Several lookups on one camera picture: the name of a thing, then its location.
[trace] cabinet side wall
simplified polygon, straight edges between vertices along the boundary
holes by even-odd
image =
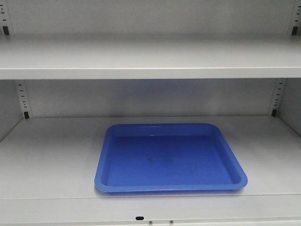
[[[0,141],[22,119],[15,82],[0,81]]]
[[[279,117],[301,136],[301,79],[288,79]]]

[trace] shelf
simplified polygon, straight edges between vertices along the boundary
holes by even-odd
[[[289,35],[10,35],[0,49],[0,79],[301,77]]]
[[[95,189],[109,126],[171,122],[218,126],[248,185],[236,192],[106,194]],[[136,216],[144,216],[145,225],[148,220],[301,220],[300,162],[301,138],[269,116],[22,120],[0,143],[0,224],[137,224]]]

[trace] blue plastic tray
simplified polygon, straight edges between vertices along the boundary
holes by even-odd
[[[211,124],[124,124],[107,130],[95,176],[105,192],[230,190],[247,177]]]

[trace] shelf support bracket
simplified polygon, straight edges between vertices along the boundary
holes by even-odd
[[[300,34],[300,26],[301,26],[301,0],[296,0],[293,6],[293,12],[291,16],[288,33],[291,35]]]
[[[8,12],[6,0],[0,0],[0,34],[10,35],[13,33],[12,23]]]
[[[281,104],[283,90],[285,88],[286,79],[276,79],[272,99],[269,105],[269,115],[277,116]]]
[[[23,117],[25,119],[32,118],[32,110],[30,107],[25,82],[24,80],[16,80],[15,84]]]

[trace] hole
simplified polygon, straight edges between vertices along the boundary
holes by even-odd
[[[144,217],[136,217],[136,220],[144,220]]]

